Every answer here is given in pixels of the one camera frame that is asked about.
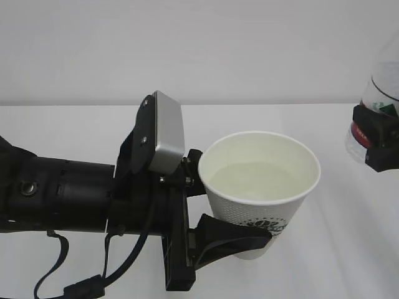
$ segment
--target screw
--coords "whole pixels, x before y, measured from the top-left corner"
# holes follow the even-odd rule
[[[36,183],[23,182],[21,184],[21,194],[23,196],[32,196],[37,191]]]
[[[194,180],[187,176],[186,177],[186,185],[192,186],[193,184],[194,184]]]

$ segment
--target black mount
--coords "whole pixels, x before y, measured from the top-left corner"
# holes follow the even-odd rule
[[[162,239],[166,289],[188,291],[197,269],[263,248],[271,234],[205,214],[189,228],[187,197],[205,194],[197,170],[202,152],[190,150],[170,175],[148,170],[156,148],[156,98],[143,102],[115,176],[113,165],[40,158],[0,137],[0,232],[104,232],[108,221],[107,232],[138,234],[154,199],[150,234]]]
[[[365,162],[377,172],[399,169],[399,118],[395,109],[390,111],[377,113],[364,105],[353,109],[353,122],[369,143]]]

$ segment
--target white paper cup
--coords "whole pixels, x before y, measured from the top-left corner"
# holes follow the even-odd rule
[[[228,176],[231,176],[232,179],[235,178],[236,183],[239,178],[252,184],[251,186],[256,186],[253,185],[254,183],[264,184],[267,186],[265,188],[270,189],[272,195],[261,193],[261,197],[259,197],[251,192],[244,192],[238,196],[229,195],[229,192],[226,191],[229,183],[223,185],[214,181],[215,174],[227,166],[243,163],[253,163],[251,165],[260,163],[262,167],[269,165],[270,169],[277,167],[277,170],[283,171],[282,173],[288,173],[287,178],[290,180],[284,182],[285,176],[281,176],[281,179],[278,179],[273,186],[267,186],[269,182],[273,182],[270,175],[274,175],[274,172],[269,173],[264,170],[259,175],[250,173],[250,171],[246,173],[245,177],[240,177],[241,174],[238,173],[238,170],[234,174],[233,169],[228,172]],[[198,164],[198,172],[205,185],[215,218],[238,225],[262,227],[273,235],[272,240],[265,248],[237,254],[242,259],[255,259],[266,252],[288,225],[305,197],[316,187],[320,179],[320,163],[310,149],[288,136],[249,131],[235,133],[215,142],[202,155]],[[246,183],[243,181],[240,183],[245,187]],[[288,189],[294,185],[291,184],[292,182],[295,182],[294,190]]]

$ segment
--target black strap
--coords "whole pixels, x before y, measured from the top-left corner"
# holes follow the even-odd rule
[[[48,271],[36,284],[35,289],[33,291],[33,297],[34,299],[40,299],[37,296],[37,292],[39,291],[40,286],[42,285],[42,283],[44,282],[44,280],[50,276],[50,274],[52,274],[54,271],[56,271],[61,265],[62,263],[64,263],[65,259],[67,258],[68,255],[68,251],[69,251],[69,242],[67,240],[67,238],[56,234],[53,230],[48,230],[47,231],[47,236],[51,237],[51,238],[57,238],[60,240],[60,245],[61,245],[61,250],[60,250],[60,255],[58,256],[58,260],[56,261],[55,265],[52,266],[52,268],[50,269],[50,271]]]
[[[111,238],[115,235],[123,236],[125,233],[125,228],[123,226],[117,227],[115,230],[111,230],[104,239],[104,249],[105,249],[105,257],[104,257],[104,270],[102,272],[102,278],[105,279],[107,276],[107,267],[108,267],[108,253],[110,251],[110,241]]]

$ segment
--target dotted pattern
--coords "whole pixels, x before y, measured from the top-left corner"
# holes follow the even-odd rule
[[[248,206],[231,202],[210,192],[208,194],[211,197],[209,203],[213,214],[218,219],[237,225],[267,229],[272,235],[280,234],[288,225],[288,220],[284,218],[284,214],[286,214],[285,205]]]

